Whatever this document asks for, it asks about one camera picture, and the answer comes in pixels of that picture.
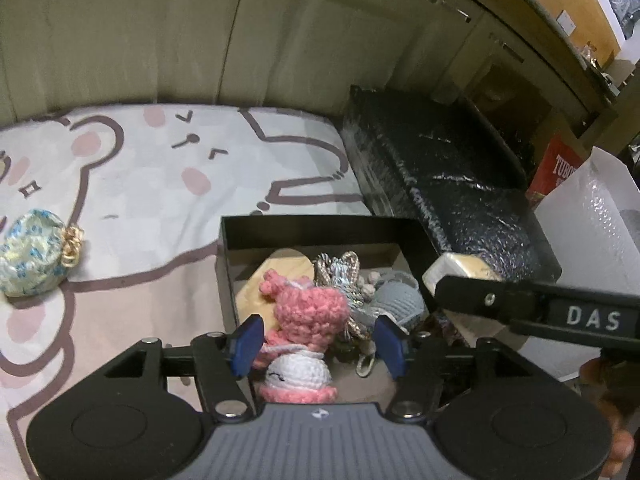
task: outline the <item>blue floral pouch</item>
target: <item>blue floral pouch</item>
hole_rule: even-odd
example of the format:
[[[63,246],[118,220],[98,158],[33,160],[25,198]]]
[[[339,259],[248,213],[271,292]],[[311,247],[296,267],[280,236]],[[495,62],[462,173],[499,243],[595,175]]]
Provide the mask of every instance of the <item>blue floral pouch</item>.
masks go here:
[[[0,246],[0,292],[36,296],[58,286],[80,260],[82,235],[43,209],[18,218]]]

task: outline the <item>cabinet handle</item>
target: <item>cabinet handle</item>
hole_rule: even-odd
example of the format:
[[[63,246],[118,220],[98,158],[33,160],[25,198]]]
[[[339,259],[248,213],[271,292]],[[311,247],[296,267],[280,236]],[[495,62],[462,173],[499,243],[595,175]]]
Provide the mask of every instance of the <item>cabinet handle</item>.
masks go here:
[[[524,58],[514,50],[514,48],[509,45],[506,41],[501,40],[494,33],[489,34],[489,39],[492,40],[496,45],[500,46],[507,54],[509,54],[513,59],[515,59],[518,63],[524,63]]]
[[[465,19],[465,23],[471,23],[471,16],[469,16],[464,10],[459,9],[459,8],[451,5],[446,0],[427,0],[427,1],[430,4],[439,5],[441,7],[444,7],[445,9],[447,9],[450,12],[455,12],[456,14],[459,14],[460,16],[462,16]]]

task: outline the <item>cabinet door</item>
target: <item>cabinet door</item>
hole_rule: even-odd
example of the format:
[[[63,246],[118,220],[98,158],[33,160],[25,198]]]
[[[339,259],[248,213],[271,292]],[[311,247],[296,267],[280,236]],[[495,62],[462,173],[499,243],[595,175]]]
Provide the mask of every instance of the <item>cabinet door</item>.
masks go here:
[[[438,83],[433,97],[451,101],[461,91],[471,92],[491,69],[499,64],[523,76],[553,107],[564,113],[575,130],[587,120],[587,109],[562,78],[507,27],[486,13],[466,39],[464,47]]]
[[[18,119],[105,102],[214,102],[239,0],[0,0]]]
[[[481,15],[470,0],[241,0],[220,99],[338,114],[351,84],[429,92]]]

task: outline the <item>red packet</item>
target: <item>red packet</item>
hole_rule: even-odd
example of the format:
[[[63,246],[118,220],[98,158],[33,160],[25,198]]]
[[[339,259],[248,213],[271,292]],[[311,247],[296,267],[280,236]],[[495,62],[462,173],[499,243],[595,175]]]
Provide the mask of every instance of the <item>red packet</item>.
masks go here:
[[[560,186],[584,160],[571,147],[554,135],[546,147],[545,155],[538,166],[536,175],[527,190],[527,198],[533,206]]]

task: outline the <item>crocheted doll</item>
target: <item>crocheted doll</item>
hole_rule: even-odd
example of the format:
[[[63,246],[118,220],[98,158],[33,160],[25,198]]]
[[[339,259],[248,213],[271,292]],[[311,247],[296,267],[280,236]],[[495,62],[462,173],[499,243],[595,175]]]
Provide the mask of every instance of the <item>crocheted doll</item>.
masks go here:
[[[349,319],[344,294],[336,288],[314,286],[306,276],[290,282],[270,269],[264,274],[260,292],[276,300],[274,315],[280,329],[266,333],[254,368],[266,368],[278,357],[279,352],[270,351],[269,346],[297,343],[323,354]]]
[[[325,404],[334,402],[338,390],[331,383],[323,354],[304,345],[269,347],[273,351],[293,351],[281,355],[267,368],[260,394],[267,402],[289,404]]]

